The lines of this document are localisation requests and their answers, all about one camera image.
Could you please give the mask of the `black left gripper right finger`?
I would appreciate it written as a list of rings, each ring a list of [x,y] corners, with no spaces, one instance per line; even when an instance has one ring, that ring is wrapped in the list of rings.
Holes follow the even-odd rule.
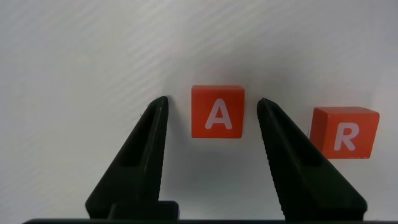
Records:
[[[285,220],[363,220],[365,199],[277,103],[259,100],[257,118]]]

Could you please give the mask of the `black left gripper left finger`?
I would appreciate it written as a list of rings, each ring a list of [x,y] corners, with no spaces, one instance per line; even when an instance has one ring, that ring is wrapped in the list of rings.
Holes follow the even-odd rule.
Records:
[[[88,197],[91,219],[176,220],[178,203],[159,199],[169,101],[152,101]]]

